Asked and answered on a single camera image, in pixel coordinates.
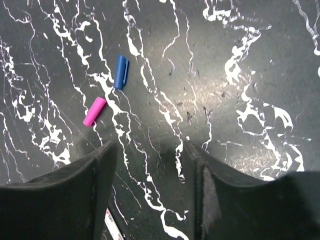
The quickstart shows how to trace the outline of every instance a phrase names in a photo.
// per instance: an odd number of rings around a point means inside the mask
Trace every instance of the black tabletop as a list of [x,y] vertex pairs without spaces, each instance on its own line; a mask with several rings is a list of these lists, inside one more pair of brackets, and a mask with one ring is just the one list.
[[265,181],[320,170],[319,18],[319,0],[4,0],[0,184],[114,140],[126,237],[188,239],[183,140]]

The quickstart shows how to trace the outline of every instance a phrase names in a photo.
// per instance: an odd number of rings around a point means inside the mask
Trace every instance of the blue cap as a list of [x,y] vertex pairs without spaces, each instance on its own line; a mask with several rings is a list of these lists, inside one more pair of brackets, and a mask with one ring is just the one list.
[[128,72],[129,61],[127,58],[118,54],[116,56],[115,63],[115,75],[113,87],[115,89],[122,89],[127,82],[127,72]]

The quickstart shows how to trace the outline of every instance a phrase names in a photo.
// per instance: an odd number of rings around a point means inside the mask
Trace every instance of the pink pen cap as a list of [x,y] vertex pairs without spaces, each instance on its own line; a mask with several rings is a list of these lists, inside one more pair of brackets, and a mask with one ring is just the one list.
[[102,110],[102,108],[105,106],[106,103],[107,103],[107,100],[98,96],[94,100],[92,106],[90,107],[88,113],[86,114],[83,120],[83,124],[90,127],[94,123],[98,114],[100,113],[100,111]]

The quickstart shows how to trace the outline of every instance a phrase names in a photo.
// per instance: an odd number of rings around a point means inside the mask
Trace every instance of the black object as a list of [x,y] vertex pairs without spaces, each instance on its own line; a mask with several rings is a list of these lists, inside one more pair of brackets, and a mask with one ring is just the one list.
[[265,182],[189,141],[182,166],[190,240],[320,239],[320,172],[292,172]]
[[28,183],[0,186],[0,239],[99,240],[116,163],[109,141]]

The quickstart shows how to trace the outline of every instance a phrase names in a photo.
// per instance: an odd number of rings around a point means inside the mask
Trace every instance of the black marble surface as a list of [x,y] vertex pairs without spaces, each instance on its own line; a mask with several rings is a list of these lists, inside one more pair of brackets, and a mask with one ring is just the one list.
[[0,184],[113,139],[109,208],[130,239],[188,239],[182,140],[266,181],[320,170],[319,18],[319,0],[4,0]]

